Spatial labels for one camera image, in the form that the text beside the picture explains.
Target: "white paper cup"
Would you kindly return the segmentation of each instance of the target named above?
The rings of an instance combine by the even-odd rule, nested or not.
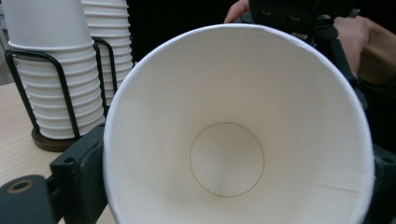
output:
[[[51,49],[51,50],[40,50],[39,52],[46,53],[49,56],[55,58],[58,62],[62,61],[75,61],[76,59],[85,58],[88,56],[93,55],[96,51],[93,48],[94,41],[92,40],[90,43],[79,46],[75,48],[69,49]],[[17,55],[17,58],[31,60],[31,61],[42,61],[46,62],[46,60],[37,58],[37,57],[30,57],[30,56],[21,56]]]
[[[125,62],[131,62],[133,59],[132,54],[130,52],[126,54],[118,54],[114,55],[114,64],[117,63],[125,63]],[[101,55],[101,63],[102,64],[110,64],[110,57],[109,56],[102,56]]]
[[[89,3],[82,2],[85,13],[105,13],[114,15],[128,14],[128,5],[115,4],[114,2],[108,3]]]
[[[126,76],[128,76],[128,74],[130,73],[132,71],[132,69],[131,70],[124,70],[124,71],[119,71],[119,72],[117,72],[116,73],[116,78],[117,78],[117,81],[121,81],[121,80],[124,80],[125,78],[126,78]],[[106,83],[106,82],[111,82],[112,81],[112,76],[111,76],[111,73],[103,73],[103,81]]]
[[[116,64],[116,74],[118,72],[124,72],[124,71],[131,71],[131,69],[134,67],[134,63],[133,62],[127,62],[127,63],[118,63]],[[111,73],[111,69],[110,66],[103,66],[102,68],[103,73],[104,74],[110,74]]]
[[[114,55],[124,55],[132,52],[131,42],[124,45],[112,45],[111,48],[113,49]],[[101,56],[108,55],[108,49],[105,46],[99,46],[99,50],[101,52]]]
[[[101,98],[102,91],[99,88],[92,88],[79,95],[71,96],[72,104],[75,106],[89,104],[98,98]],[[42,107],[55,107],[65,106],[66,102],[63,96],[41,96],[30,94],[30,99],[32,105],[42,105]]]
[[[129,34],[129,25],[120,25],[120,26],[105,26],[105,25],[90,25],[90,34],[91,36],[106,36],[106,35],[114,35],[114,36],[123,36]]]
[[[119,56],[114,56],[114,64],[117,65],[118,64],[124,64],[124,63],[132,63],[132,55],[131,54],[126,54],[125,56],[119,57]],[[105,66],[110,66],[110,59],[109,58],[105,58],[104,61],[102,61],[102,65]]]
[[[86,115],[78,115],[76,116],[77,124],[87,123],[93,120],[99,119],[105,110],[102,106],[98,107],[94,111],[90,111],[90,113]],[[46,117],[42,115],[36,115],[36,120],[38,125],[45,125],[46,127],[70,127],[71,121],[69,117]]]
[[[21,70],[29,71],[32,73],[57,74],[56,68],[52,63],[25,60],[22,58],[15,58],[15,60]],[[93,52],[91,55],[85,56],[83,58],[76,58],[73,60],[58,62],[61,64],[65,74],[76,73],[78,71],[86,69],[87,67],[91,67],[94,64],[97,64],[96,52]]]
[[[31,90],[32,88],[37,89],[37,90],[50,90],[50,91],[57,91],[60,90],[62,91],[61,87],[61,82],[59,79],[54,79],[54,82],[52,83],[42,83],[38,82],[37,80],[30,81],[29,79],[22,78],[22,82],[26,85],[27,89]],[[85,79],[79,80],[79,81],[67,81],[67,88],[69,89],[70,92],[80,92],[79,89],[86,90],[86,88],[90,88],[93,86],[96,86],[97,82],[99,81],[98,74],[96,73],[94,76],[89,76]]]
[[[104,38],[104,40],[111,46],[113,45],[127,45],[128,43],[131,42],[131,34],[128,35],[120,35],[120,36],[115,36],[115,37],[108,37]]]
[[[36,85],[24,82],[27,86],[26,92],[34,95],[50,95],[50,96],[64,96],[61,85]],[[84,80],[75,85],[68,85],[67,89],[70,94],[79,94],[90,88],[99,88],[100,81],[98,77],[91,77],[89,80]]]
[[[254,24],[177,36],[132,70],[104,133],[118,223],[362,223],[375,186],[355,92],[301,39]]]
[[[117,77],[117,83],[120,85],[121,82],[122,82],[124,79],[125,79],[124,77]],[[108,84],[108,83],[113,83],[113,81],[111,81],[111,80],[105,80],[105,86],[106,86],[106,84]]]
[[[60,83],[57,73],[31,73],[21,69],[18,69],[18,73],[21,75],[22,80],[26,80],[27,82],[33,84],[50,85],[54,83]],[[81,72],[65,74],[65,77],[67,83],[76,83],[82,80],[86,80],[90,77],[98,77],[98,74],[99,72],[97,70],[97,66],[96,64],[93,64],[91,67],[87,67],[87,69]]]
[[[88,101],[85,105],[73,105],[75,116],[87,115],[87,112],[91,113],[92,111],[98,109],[102,105],[102,102],[102,98],[97,98]],[[32,105],[34,106],[33,112],[37,116],[44,116],[48,118],[63,118],[69,116],[66,105],[46,106],[34,103],[32,103]]]
[[[126,0],[82,0],[83,4],[91,3],[91,4],[116,4],[116,5],[124,5],[128,6]]]
[[[126,26],[129,14],[85,13],[88,26]]]
[[[70,49],[92,42],[80,0],[5,0],[9,45],[18,49]]]
[[[79,134],[82,136],[82,135],[88,133],[90,130],[92,130],[97,125],[105,122],[105,120],[106,120],[105,117],[102,116],[98,120],[78,126]],[[73,133],[73,129],[71,127],[51,129],[46,126],[41,126],[40,133],[43,134],[43,136],[48,137],[50,139],[58,139],[58,140],[70,139],[70,138],[75,137],[75,135]]]
[[[111,102],[113,102],[113,97],[106,98],[106,105],[111,105]]]
[[[122,81],[123,80],[117,81],[117,88],[120,87]],[[113,89],[113,83],[112,82],[105,83],[105,94],[106,94],[106,97],[110,97],[110,96],[114,97],[114,91],[113,90],[114,89]]]

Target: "cup rim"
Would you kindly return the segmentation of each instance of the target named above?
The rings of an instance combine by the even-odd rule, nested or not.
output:
[[[85,55],[85,56],[80,57],[80,58],[73,58],[72,60],[57,60],[57,61],[60,64],[62,64],[62,63],[81,63],[81,62],[88,61],[88,60],[90,60],[92,58],[95,58],[95,57],[96,57],[96,51],[93,51],[91,54]],[[24,60],[26,62],[23,62],[23,63],[35,64],[35,65],[40,65],[42,63],[49,63],[49,62],[44,62],[44,61],[32,61],[32,60],[29,61],[29,60],[26,60],[26,59],[23,59],[23,58],[18,58],[17,60]]]
[[[114,52],[114,50],[113,50],[113,54],[114,54],[114,56],[120,56],[120,55],[131,54],[132,51],[133,51],[133,50],[132,50],[131,48],[129,48],[128,50],[125,50],[125,51],[121,51],[121,52]],[[102,57],[110,58],[110,56],[109,56],[108,54],[104,54],[104,55],[101,54],[100,57],[101,57],[101,58],[102,58]]]
[[[88,23],[88,28],[93,29],[125,29],[130,27],[131,24],[124,25],[102,25],[102,24],[90,24]]]
[[[72,98],[72,100],[73,100],[73,97],[79,97],[79,96],[82,96],[82,95],[86,95],[86,94],[91,93],[91,92],[96,91],[96,90],[101,91],[101,89],[99,87],[100,87],[100,82],[97,85],[93,86],[92,88],[87,89],[85,91],[81,91],[78,94],[70,94],[70,98]],[[62,96],[42,96],[42,95],[37,95],[37,94],[34,94],[34,93],[32,94],[30,92],[27,92],[27,93],[29,95],[34,96],[35,98],[42,99],[42,100],[60,100],[60,99],[64,99],[63,95]]]
[[[114,14],[114,13],[101,13],[101,12],[85,12],[85,16],[89,17],[114,17],[114,18],[128,18],[130,15],[127,14]]]
[[[67,76],[67,77],[73,77],[73,76],[77,76],[77,75],[82,75],[83,73],[91,72],[94,69],[97,69],[97,63],[93,63],[91,66],[89,66],[89,67],[87,67],[87,68],[85,68],[83,70],[77,71],[77,72],[70,72],[70,73],[66,73],[65,72],[64,75]],[[23,69],[18,69],[18,73],[21,73],[21,74],[23,74],[25,76],[27,75],[28,77],[39,77],[39,78],[42,78],[42,77],[48,77],[48,78],[50,78],[50,77],[58,77],[58,73],[36,73],[36,72],[26,71],[26,70],[23,70]]]
[[[128,57],[127,60],[123,60],[123,61],[119,61],[119,62],[114,62],[114,64],[117,66],[117,65],[120,64],[120,63],[128,63],[128,62],[131,62],[133,58],[134,58],[134,57],[132,57],[132,55],[131,55],[130,57]]]
[[[94,108],[92,108],[92,109],[90,109],[88,111],[84,111],[84,113],[76,115],[76,119],[80,119],[80,118],[83,118],[85,116],[88,116],[89,114],[96,112],[97,109],[101,109],[102,110],[101,115],[104,114],[105,110],[103,109],[103,104],[101,103],[101,104],[95,105]],[[70,119],[68,116],[66,116],[66,117],[58,117],[58,118],[51,118],[51,117],[48,117],[48,116],[45,116],[45,115],[35,115],[35,116],[40,118],[40,119],[46,119],[46,120],[66,120],[66,119]]]
[[[85,7],[116,7],[116,8],[128,8],[127,4],[113,4],[113,3],[99,3],[99,2],[85,2],[81,1],[81,4]]]
[[[94,120],[91,120],[91,121],[89,121],[89,122],[85,122],[85,123],[79,124],[79,125],[78,125],[78,128],[79,128],[79,129],[85,128],[85,127],[87,127],[87,126],[89,126],[89,125],[95,123],[95,122],[96,122],[97,120],[99,120],[102,116],[105,117],[104,115],[98,116],[97,119],[94,119]],[[70,129],[72,129],[72,126],[63,126],[63,127],[55,127],[55,128],[54,128],[54,127],[49,127],[48,125],[39,124],[38,121],[37,121],[37,124],[38,124],[40,127],[43,127],[43,128],[46,128],[46,129],[52,130],[52,131],[65,131],[65,130],[70,130]]]
[[[123,80],[125,80],[125,77],[123,77],[123,78],[117,78],[117,82],[122,82]],[[109,81],[103,81],[104,83],[113,83],[113,81],[112,80],[109,80]]]
[[[95,76],[91,76],[91,77],[85,78],[83,80],[76,81],[76,82],[71,82],[71,83],[68,83],[67,80],[66,80],[67,87],[70,88],[70,87],[76,87],[76,86],[80,86],[80,85],[83,85],[83,84],[91,83],[92,81],[94,81],[95,79],[98,78],[98,75],[99,75],[99,72],[96,72]],[[60,83],[58,83],[56,85],[42,85],[42,84],[40,85],[40,84],[35,84],[35,83],[32,83],[30,81],[26,81],[26,80],[23,80],[22,82],[25,83],[28,88],[29,87],[42,88],[42,89],[58,89],[58,88],[61,88],[61,84]]]
[[[90,100],[85,100],[85,101],[76,103],[76,104],[74,104],[74,106],[86,105],[89,102],[92,102],[92,99],[97,100],[98,98],[102,98],[102,91],[97,92]],[[51,107],[52,109],[59,109],[58,106],[63,106],[63,105],[50,105],[49,107]]]
[[[102,97],[101,96],[95,96],[96,98],[92,98],[90,100],[86,100],[81,102],[80,104],[75,104],[73,106],[84,106],[84,105],[88,105],[88,104],[92,104],[92,103],[96,103],[95,107],[98,107],[99,105],[102,104]],[[66,104],[64,105],[41,105],[41,104],[34,104],[35,107],[38,107],[40,109],[48,109],[48,110],[60,110],[60,109],[66,109],[67,106]]]
[[[106,118],[103,117],[102,119],[98,119],[98,120],[96,120],[96,121],[94,121],[94,122],[92,122],[92,123],[90,123],[90,124],[88,124],[88,125],[86,125],[86,126],[78,127],[78,128],[79,128],[79,129],[88,128],[88,127],[90,127],[91,125],[93,125],[93,124],[94,124],[95,122],[97,122],[97,121],[101,121],[101,122],[97,123],[97,124],[99,125],[100,123],[105,122],[105,121],[106,121]],[[79,130],[79,134],[80,134],[80,135],[84,135],[84,134],[86,134],[86,133],[89,132],[89,131],[90,131],[90,130]],[[41,134],[43,134],[43,136],[48,137],[48,138],[50,138],[50,139],[71,139],[71,138],[75,138],[74,134],[72,134],[72,135],[61,134],[61,136],[56,135],[56,134],[55,134],[55,135],[52,135],[52,134],[50,134],[50,133],[42,132],[42,129],[40,129],[40,132],[41,132]]]
[[[103,38],[104,40],[106,40],[106,38],[131,37],[131,33],[129,33],[128,35],[92,35],[92,36]]]
[[[114,53],[114,57],[119,57],[119,56],[126,56],[126,55],[131,55],[132,56],[132,49],[129,49],[128,51],[125,51],[125,52],[118,52],[118,53]],[[109,55],[101,55],[100,56],[101,58],[110,58],[110,56]]]
[[[31,47],[31,46],[23,46],[23,45],[13,44],[11,42],[11,40],[8,40],[8,44],[10,47],[15,48],[15,49],[44,50],[44,51],[51,52],[51,51],[71,51],[71,50],[76,50],[76,49],[85,49],[89,46],[93,47],[94,41],[91,39],[91,42],[87,43],[87,44],[73,46],[73,47],[59,47],[59,48],[38,48],[38,47]]]
[[[131,47],[132,41],[128,41],[128,43],[118,43],[118,44],[109,44],[111,46],[111,48],[120,48],[120,47]]]

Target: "stack of paper cups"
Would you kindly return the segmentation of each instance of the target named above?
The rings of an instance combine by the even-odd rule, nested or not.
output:
[[[47,53],[62,66],[80,135],[105,121],[96,51],[79,0],[3,0],[14,49]],[[17,56],[40,133],[50,139],[74,138],[58,72],[48,61]]]
[[[128,5],[122,0],[82,0],[91,36],[104,39],[113,49],[114,63],[119,86],[132,70],[133,58],[129,32]],[[106,103],[114,97],[113,80],[108,49],[99,46],[105,81]]]

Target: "table surface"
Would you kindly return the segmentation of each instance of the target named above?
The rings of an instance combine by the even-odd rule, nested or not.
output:
[[[50,163],[61,153],[35,145],[32,122],[14,83],[0,86],[0,124],[0,186],[24,175],[49,177]],[[115,223],[108,207],[97,223]]]

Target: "black holder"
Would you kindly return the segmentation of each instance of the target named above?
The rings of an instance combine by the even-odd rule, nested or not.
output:
[[[101,38],[97,38],[97,37],[93,37],[92,39],[94,40],[93,48],[96,51],[96,61],[97,61],[97,69],[99,72],[101,97],[102,97],[102,101],[103,101],[103,108],[105,110],[104,115],[106,116],[107,111],[108,111],[108,106],[106,105],[105,84],[104,84],[104,80],[103,80],[101,53],[100,53],[98,45],[99,44],[104,45],[108,49],[109,59],[110,59],[111,76],[112,76],[112,81],[113,81],[113,88],[114,88],[114,93],[116,93],[118,90],[118,86],[117,86],[116,68],[115,68],[115,63],[114,63],[114,53],[113,53],[113,49],[111,48],[111,46],[105,40],[103,40]],[[5,55],[6,55],[6,62],[9,67],[9,70],[11,72],[11,75],[14,78],[15,84],[17,86],[18,92],[19,92],[21,99],[23,101],[23,104],[27,111],[29,119],[33,124],[32,137],[35,140],[35,144],[38,147],[40,147],[41,149],[44,149],[47,151],[55,151],[55,152],[65,151],[68,147],[70,147],[72,144],[74,144],[81,137],[81,135],[78,130],[77,119],[76,119],[76,115],[74,112],[69,89],[67,87],[67,81],[66,81],[66,77],[64,75],[64,70],[62,68],[62,65],[54,57],[48,55],[47,53],[43,53],[43,52],[39,52],[39,51],[35,51],[35,50],[7,49],[5,52]],[[73,133],[75,136],[73,139],[53,140],[53,139],[49,139],[49,138],[43,136],[40,133],[40,131],[39,131],[40,127],[36,122],[33,108],[31,107],[31,105],[29,103],[28,96],[24,90],[20,75],[19,75],[16,65],[14,63],[14,57],[16,57],[16,56],[27,57],[30,59],[44,60],[49,63],[52,63],[52,65],[55,67],[55,69],[58,73],[58,77],[59,77],[59,80],[61,83],[61,88],[62,88],[62,91],[64,94],[64,100],[66,103],[67,112],[69,114],[69,118],[70,118],[70,121],[72,124]]]
[[[50,164],[52,175],[27,175],[0,188],[0,223],[95,223],[107,198],[98,125]]]

